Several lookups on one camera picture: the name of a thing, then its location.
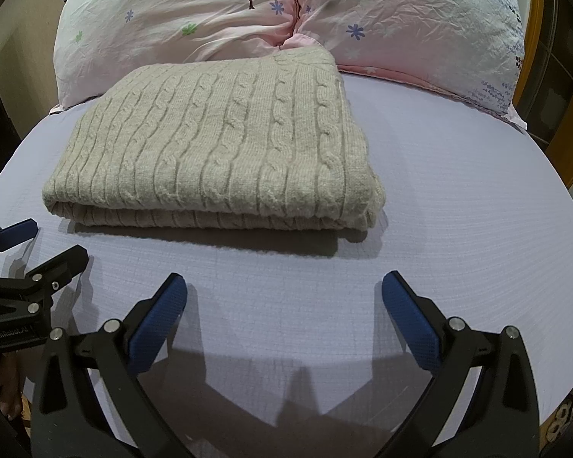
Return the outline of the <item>beige cable-knit sweater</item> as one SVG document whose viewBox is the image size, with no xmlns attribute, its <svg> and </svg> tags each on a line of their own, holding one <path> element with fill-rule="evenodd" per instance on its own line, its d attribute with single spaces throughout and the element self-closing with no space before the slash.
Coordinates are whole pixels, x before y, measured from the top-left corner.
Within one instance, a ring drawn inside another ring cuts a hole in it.
<svg viewBox="0 0 573 458">
<path fill-rule="evenodd" d="M 332 55 L 147 65 L 77 121 L 42 190 L 84 226 L 374 226 L 386 197 Z"/>
</svg>

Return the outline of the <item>lavender bed sheet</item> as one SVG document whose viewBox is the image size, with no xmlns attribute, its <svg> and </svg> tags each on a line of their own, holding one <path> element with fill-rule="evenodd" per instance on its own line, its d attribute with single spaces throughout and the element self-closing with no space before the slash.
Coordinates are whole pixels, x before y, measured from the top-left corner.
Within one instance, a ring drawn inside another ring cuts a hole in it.
<svg viewBox="0 0 573 458">
<path fill-rule="evenodd" d="M 446 315 L 517 327 L 539 412 L 573 387 L 573 199 L 522 130 L 447 98 L 345 77 L 386 191 L 365 235 L 86 229 L 41 190 L 83 107 L 43 119 L 0 176 L 0 226 L 38 222 L 0 255 L 20 277 L 81 245 L 90 262 L 55 298 L 70 333 L 123 318 L 170 273 L 189 297 L 141 383 L 199 457 L 371 457 L 429 381 L 383 305 L 400 272 Z"/>
</svg>

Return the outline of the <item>left pink floral pillow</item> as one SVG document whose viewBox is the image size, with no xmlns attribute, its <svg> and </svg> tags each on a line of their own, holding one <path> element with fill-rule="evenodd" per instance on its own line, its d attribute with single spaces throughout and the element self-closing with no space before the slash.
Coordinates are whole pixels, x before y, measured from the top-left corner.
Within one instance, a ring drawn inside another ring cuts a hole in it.
<svg viewBox="0 0 573 458">
<path fill-rule="evenodd" d="M 53 50 L 58 106 L 99 96 L 144 65 L 271 54 L 297 14 L 296 0 L 67 0 Z"/>
</svg>

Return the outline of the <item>pink floral pillow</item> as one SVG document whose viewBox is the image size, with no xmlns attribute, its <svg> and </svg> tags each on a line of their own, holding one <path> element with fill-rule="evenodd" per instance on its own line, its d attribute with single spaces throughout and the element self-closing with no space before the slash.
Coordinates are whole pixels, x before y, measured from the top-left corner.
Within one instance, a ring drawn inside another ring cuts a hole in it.
<svg viewBox="0 0 573 458">
<path fill-rule="evenodd" d="M 53 50 L 58 106 L 99 96 L 144 65 L 271 54 L 297 14 L 296 0 L 67 0 Z"/>
<path fill-rule="evenodd" d="M 322 45 L 347 73 L 437 92 L 516 121 L 518 0 L 298 0 L 286 48 Z"/>
</svg>

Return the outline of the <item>right pink floral pillow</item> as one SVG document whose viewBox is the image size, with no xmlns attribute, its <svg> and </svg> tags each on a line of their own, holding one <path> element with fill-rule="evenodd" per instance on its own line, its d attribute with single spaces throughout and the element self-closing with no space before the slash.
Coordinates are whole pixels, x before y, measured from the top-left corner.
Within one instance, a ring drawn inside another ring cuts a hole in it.
<svg viewBox="0 0 573 458">
<path fill-rule="evenodd" d="M 286 48 L 322 45 L 347 73 L 437 92 L 516 121 L 518 0 L 298 0 Z"/>
</svg>

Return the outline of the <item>wooden headboard frame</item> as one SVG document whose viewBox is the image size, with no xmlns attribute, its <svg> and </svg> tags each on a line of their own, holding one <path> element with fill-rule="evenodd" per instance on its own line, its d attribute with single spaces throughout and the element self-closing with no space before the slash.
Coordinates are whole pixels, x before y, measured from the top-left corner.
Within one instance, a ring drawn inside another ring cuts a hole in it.
<svg viewBox="0 0 573 458">
<path fill-rule="evenodd" d="M 528 0 L 515 109 L 566 187 L 573 186 L 573 0 Z"/>
</svg>

